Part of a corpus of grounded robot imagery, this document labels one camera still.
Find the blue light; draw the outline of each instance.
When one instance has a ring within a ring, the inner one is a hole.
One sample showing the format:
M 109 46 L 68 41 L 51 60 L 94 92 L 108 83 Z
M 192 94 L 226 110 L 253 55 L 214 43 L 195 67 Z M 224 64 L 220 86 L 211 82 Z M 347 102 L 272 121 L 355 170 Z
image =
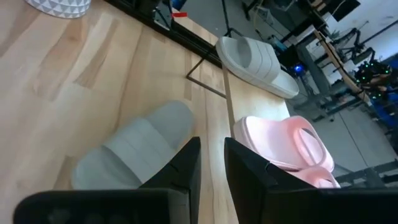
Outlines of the blue light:
M 296 66 L 294 67 L 294 70 L 295 70 L 296 72 L 301 72 L 301 71 L 303 70 L 303 67 L 302 67 L 302 65 L 296 65 Z

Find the wooden board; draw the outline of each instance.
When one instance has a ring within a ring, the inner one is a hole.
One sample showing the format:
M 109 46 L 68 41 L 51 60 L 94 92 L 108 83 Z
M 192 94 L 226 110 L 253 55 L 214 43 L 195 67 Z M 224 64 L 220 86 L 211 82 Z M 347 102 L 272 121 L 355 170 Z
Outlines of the wooden board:
M 199 223 L 238 222 L 224 168 L 226 100 L 185 79 L 196 55 L 103 1 L 73 20 L 24 1 L 0 5 L 2 223 L 24 197 L 69 189 L 92 147 L 169 100 L 191 108 L 201 138 Z M 224 88 L 208 62 L 197 75 Z
M 354 93 L 360 92 L 361 89 L 355 84 L 354 81 L 352 81 L 352 79 L 350 79 L 349 75 L 340 67 L 340 64 L 344 65 L 344 63 L 338 58 L 338 54 L 337 54 L 335 48 L 331 44 L 326 43 L 325 41 L 323 41 L 323 38 L 321 36 L 321 33 L 319 33 L 319 31 L 315 30 L 313 33 L 315 34 L 317 39 L 320 40 L 320 43 L 321 43 L 322 47 L 325 49 L 325 52 L 329 56 L 329 58 L 330 58 L 331 62 L 333 63 L 333 65 L 336 68 L 338 68 L 337 70 L 339 71 L 341 77 L 343 77 L 343 81 L 346 83 L 346 85 Z M 361 98 L 365 103 L 370 103 L 370 99 L 369 99 L 368 95 L 365 94 L 365 92 L 360 93 L 358 95 L 358 97 Z
M 280 121 L 290 117 L 283 98 L 253 86 L 223 67 L 231 135 L 233 125 L 246 116 Z

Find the white textured vase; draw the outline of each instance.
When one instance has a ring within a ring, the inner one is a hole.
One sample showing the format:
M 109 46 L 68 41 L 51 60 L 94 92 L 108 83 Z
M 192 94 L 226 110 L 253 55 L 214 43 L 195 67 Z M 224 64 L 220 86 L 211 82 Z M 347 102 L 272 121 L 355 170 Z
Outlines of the white textured vase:
M 73 19 L 86 14 L 91 0 L 25 0 L 36 9 L 52 16 Z

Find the pink slide sandal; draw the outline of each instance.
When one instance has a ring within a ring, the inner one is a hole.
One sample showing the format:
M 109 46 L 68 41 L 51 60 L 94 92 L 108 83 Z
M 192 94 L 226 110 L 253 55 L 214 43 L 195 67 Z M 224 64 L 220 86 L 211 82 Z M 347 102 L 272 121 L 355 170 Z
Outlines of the pink slide sandal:
M 312 125 L 301 116 L 271 121 L 248 116 L 234 125 L 235 138 L 290 174 L 316 187 L 340 187 L 335 163 Z

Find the red tag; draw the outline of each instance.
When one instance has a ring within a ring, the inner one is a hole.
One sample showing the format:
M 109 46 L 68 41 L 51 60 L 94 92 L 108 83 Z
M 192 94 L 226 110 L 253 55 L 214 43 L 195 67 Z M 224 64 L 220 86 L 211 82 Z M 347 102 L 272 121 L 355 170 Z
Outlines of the red tag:
M 186 12 L 173 12 L 172 17 L 187 17 L 187 13 Z

